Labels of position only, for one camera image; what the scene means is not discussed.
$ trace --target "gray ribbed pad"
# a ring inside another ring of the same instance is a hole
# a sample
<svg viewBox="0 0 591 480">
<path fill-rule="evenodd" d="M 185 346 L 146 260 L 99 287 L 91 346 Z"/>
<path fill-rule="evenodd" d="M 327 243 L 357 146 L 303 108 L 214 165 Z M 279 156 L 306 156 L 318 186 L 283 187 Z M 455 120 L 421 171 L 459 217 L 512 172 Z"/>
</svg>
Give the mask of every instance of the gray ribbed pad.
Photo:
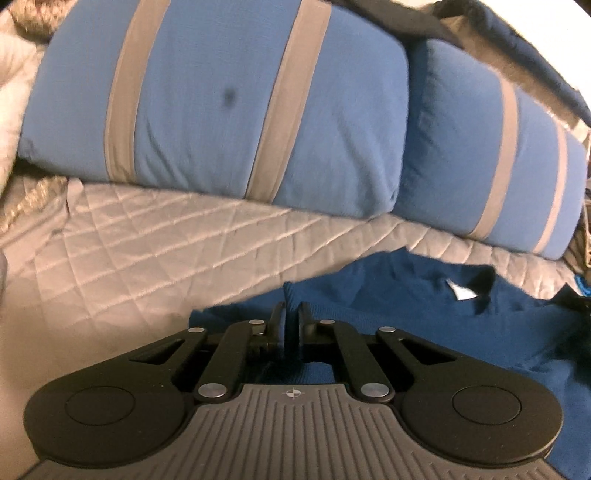
<svg viewBox="0 0 591 480">
<path fill-rule="evenodd" d="M 342 385 L 297 389 L 246 385 L 230 402 L 200 407 L 175 442 L 131 465 L 84 470 L 45 461 L 25 479 L 562 480 L 542 460 L 500 470 L 457 465 L 411 439 L 387 406 L 361 403 Z"/>
</svg>

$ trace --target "crosshair logo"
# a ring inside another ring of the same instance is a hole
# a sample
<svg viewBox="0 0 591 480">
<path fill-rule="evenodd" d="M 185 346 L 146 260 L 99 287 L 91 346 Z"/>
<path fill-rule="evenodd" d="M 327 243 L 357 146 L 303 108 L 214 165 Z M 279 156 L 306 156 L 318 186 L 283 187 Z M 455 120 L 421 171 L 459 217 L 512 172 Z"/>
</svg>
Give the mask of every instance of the crosshair logo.
<svg viewBox="0 0 591 480">
<path fill-rule="evenodd" d="M 290 388 L 285 394 L 290 398 L 297 398 L 302 395 L 302 392 L 297 388 Z"/>
</svg>

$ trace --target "quilted bedspread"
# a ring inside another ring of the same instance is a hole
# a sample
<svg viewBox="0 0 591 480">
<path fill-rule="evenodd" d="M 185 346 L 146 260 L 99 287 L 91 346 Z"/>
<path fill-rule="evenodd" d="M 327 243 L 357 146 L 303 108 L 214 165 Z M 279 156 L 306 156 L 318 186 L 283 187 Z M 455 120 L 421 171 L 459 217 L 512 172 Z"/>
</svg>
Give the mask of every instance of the quilted bedspread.
<svg viewBox="0 0 591 480">
<path fill-rule="evenodd" d="M 107 184 L 82 189 L 73 181 L 68 190 L 65 227 L 6 281 L 0 309 L 2 480 L 35 462 L 22 427 L 34 390 L 182 330 L 192 309 L 401 247 L 448 262 L 492 264 L 541 298 L 573 284 L 562 262 L 510 254 L 392 215 L 364 222 L 199 194 Z"/>
</svg>

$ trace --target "circular pad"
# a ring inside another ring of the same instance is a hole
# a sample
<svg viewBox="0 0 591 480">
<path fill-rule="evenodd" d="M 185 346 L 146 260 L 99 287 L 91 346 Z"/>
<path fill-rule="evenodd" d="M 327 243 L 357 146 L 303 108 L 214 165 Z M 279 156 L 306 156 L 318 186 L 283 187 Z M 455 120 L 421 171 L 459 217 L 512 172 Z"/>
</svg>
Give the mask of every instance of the circular pad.
<svg viewBox="0 0 591 480">
<path fill-rule="evenodd" d="M 453 408 L 466 420 L 483 425 L 502 425 L 521 411 L 521 403 L 503 388 L 477 385 L 460 390 L 453 396 Z"/>
<path fill-rule="evenodd" d="M 118 387 L 90 387 L 75 393 L 66 403 L 68 416 L 84 425 L 110 425 L 134 409 L 134 396 Z"/>
</svg>

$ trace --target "dark blue blanket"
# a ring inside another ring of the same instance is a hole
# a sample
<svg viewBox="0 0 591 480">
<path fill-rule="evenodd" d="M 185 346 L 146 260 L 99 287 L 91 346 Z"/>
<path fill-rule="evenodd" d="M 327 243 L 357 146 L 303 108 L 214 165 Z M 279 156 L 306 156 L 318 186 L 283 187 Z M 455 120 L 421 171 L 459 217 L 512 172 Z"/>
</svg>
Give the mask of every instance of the dark blue blanket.
<svg viewBox="0 0 591 480">
<path fill-rule="evenodd" d="M 433 6 L 433 15 L 438 18 L 465 15 L 480 35 L 544 82 L 581 120 L 591 126 L 591 111 L 580 92 L 572 88 L 529 42 L 486 5 L 478 0 L 441 0 Z"/>
<path fill-rule="evenodd" d="M 477 298 L 458 301 L 447 280 Z M 269 319 L 285 301 L 286 337 L 295 336 L 297 309 L 316 319 L 349 322 L 361 333 L 383 325 L 526 375 L 548 387 L 564 410 L 564 427 L 549 463 L 572 480 L 589 480 L 591 342 L 582 300 L 565 287 L 553 301 L 534 299 L 492 267 L 451 265 L 401 249 L 358 260 L 337 273 L 286 283 L 254 299 L 191 314 L 191 326 L 223 332 L 233 322 Z M 333 382 L 325 364 L 276 364 L 265 381 Z"/>
</svg>

